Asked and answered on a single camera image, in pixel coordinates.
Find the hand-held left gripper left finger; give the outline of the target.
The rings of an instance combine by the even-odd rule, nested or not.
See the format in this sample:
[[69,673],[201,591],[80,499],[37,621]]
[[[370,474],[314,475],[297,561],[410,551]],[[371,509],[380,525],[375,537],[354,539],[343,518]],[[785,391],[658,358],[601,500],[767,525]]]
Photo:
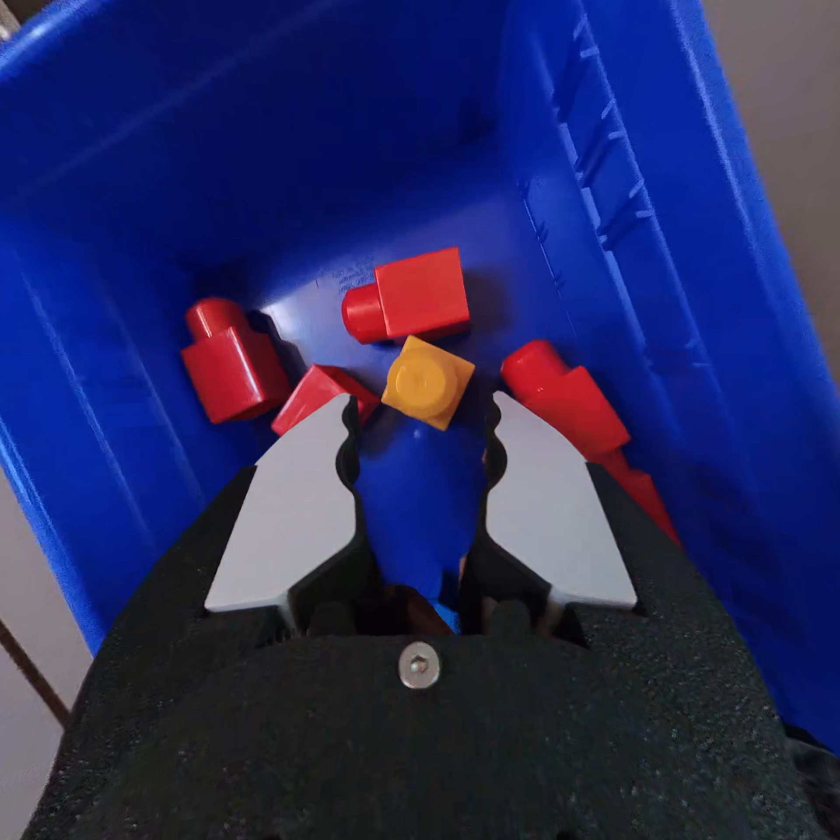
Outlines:
[[358,399],[338,395],[256,462],[204,607],[274,610],[289,634],[369,633],[382,598],[356,483]]

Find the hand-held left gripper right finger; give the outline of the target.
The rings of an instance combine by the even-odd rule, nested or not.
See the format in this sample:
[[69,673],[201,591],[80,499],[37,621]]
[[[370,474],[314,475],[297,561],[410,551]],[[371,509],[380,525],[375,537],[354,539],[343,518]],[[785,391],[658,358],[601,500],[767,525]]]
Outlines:
[[571,605],[631,612],[638,596],[589,463],[507,393],[486,415],[487,487],[458,585],[465,635],[484,631],[485,603],[518,602],[551,635]]

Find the yellow mega block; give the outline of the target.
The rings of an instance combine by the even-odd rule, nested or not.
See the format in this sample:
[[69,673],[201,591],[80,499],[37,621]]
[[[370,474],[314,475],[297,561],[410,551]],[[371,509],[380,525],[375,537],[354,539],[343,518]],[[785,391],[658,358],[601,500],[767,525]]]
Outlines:
[[475,370],[471,362],[409,336],[387,373],[381,403],[444,432]]

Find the blue plastic bin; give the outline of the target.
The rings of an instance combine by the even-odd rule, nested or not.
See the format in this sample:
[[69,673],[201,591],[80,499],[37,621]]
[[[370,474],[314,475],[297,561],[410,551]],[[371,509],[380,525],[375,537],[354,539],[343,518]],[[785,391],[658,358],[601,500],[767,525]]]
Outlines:
[[838,753],[838,398],[699,2],[57,2],[2,45],[1,100],[2,464],[93,654],[275,438],[208,421],[189,307],[373,389],[396,348],[343,295],[456,246],[465,400],[360,449],[386,577],[458,566],[502,360],[550,340],[780,717]]

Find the red mega block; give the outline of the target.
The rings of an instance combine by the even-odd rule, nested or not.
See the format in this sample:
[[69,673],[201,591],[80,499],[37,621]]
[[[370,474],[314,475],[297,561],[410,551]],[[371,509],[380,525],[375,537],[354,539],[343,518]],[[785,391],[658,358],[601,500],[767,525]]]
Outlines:
[[280,407],[291,385],[270,337],[235,302],[208,297],[185,314],[192,342],[182,361],[212,424],[253,419]]
[[294,426],[340,395],[356,397],[361,424],[366,424],[381,404],[377,395],[344,369],[334,365],[314,364],[284,402],[271,424],[272,431],[283,437]]
[[536,339],[511,353],[500,368],[513,397],[588,460],[622,449],[631,435],[591,374],[570,367],[551,342]]
[[470,329],[469,304],[457,247],[374,268],[372,283],[348,290],[343,325],[358,343],[433,341]]
[[632,467],[620,448],[595,455],[585,453],[584,457],[588,461],[602,466],[617,481],[620,487],[636,501],[638,506],[647,513],[651,520],[657,524],[661,531],[677,547],[682,548],[679,535],[670,520],[665,504],[658,494],[655,483],[649,474],[643,472],[641,469]]

